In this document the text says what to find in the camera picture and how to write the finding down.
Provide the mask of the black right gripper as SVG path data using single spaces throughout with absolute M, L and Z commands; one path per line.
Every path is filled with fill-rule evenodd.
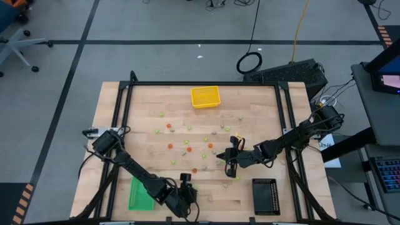
M 259 163 L 259 159 L 254 150 L 246 151 L 244 149 L 246 140 L 239 139 L 236 136 L 230 137 L 231 147 L 227 148 L 225 152 L 219 153 L 216 157 L 226 161 L 226 176 L 236 178 L 238 166 L 247 168 L 253 164 Z

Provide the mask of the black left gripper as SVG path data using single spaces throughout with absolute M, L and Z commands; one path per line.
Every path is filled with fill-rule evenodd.
M 174 187 L 175 203 L 172 212 L 179 218 L 187 218 L 191 213 L 191 204 L 197 203 L 197 190 L 191 183 L 191 174 L 180 174 L 180 185 Z

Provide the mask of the green plastic basket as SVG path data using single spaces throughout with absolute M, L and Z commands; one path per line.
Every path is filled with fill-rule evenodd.
M 148 194 L 143 183 L 132 178 L 128 209 L 130 211 L 153 211 L 154 199 Z

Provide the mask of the black plastic basket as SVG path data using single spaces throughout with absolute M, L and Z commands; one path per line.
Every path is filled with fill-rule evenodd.
M 252 179 L 252 194 L 255 215 L 278 216 L 281 214 L 275 179 Z

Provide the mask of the yellow plastic basket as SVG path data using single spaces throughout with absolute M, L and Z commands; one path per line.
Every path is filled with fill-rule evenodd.
M 218 86 L 191 88 L 192 106 L 196 109 L 214 108 L 220 105 L 221 97 Z

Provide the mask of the black computer case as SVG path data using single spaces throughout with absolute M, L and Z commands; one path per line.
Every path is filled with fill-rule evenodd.
M 311 100 L 328 83 L 323 65 L 307 59 L 244 75 L 243 81 L 260 83 L 297 82 L 304 83 L 308 99 Z

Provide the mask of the yellow power strip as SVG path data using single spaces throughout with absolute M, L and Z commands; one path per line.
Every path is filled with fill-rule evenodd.
M 316 106 L 318 108 L 323 108 L 324 106 L 335 106 L 338 100 L 332 95 L 323 95 L 319 97 L 316 101 Z

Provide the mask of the grey desk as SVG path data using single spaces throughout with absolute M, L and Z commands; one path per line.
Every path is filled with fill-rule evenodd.
M 400 146 L 400 94 L 374 91 L 361 64 L 353 64 L 351 71 L 377 143 Z

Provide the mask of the backlit keyboard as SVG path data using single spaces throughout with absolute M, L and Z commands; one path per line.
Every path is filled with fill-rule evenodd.
M 400 156 L 371 158 L 373 171 L 385 193 L 400 193 Z

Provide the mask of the black monitor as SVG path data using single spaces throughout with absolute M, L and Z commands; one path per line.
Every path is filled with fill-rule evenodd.
M 400 95 L 400 38 L 363 68 L 370 74 L 374 91 Z

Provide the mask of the grey-legged office chair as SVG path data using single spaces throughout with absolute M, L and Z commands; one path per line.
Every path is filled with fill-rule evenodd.
M 46 44 L 49 48 L 53 47 L 53 43 L 45 38 L 39 39 L 21 39 L 22 36 L 29 37 L 31 32 L 28 30 L 18 29 L 10 38 L 6 39 L 1 36 L 1 33 L 5 31 L 20 15 L 19 10 L 12 5 L 0 1 L 0 65 L 7 59 L 7 57 L 14 53 L 20 60 L 34 73 L 39 72 L 37 66 L 32 66 L 26 60 L 23 53 L 20 51 L 21 48 L 32 46 L 35 44 Z

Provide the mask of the orange chair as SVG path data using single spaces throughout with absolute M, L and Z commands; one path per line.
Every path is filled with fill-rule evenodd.
M 33 0 L 5 0 L 5 1 L 14 8 L 18 8 L 20 10 L 28 9 L 33 2 Z

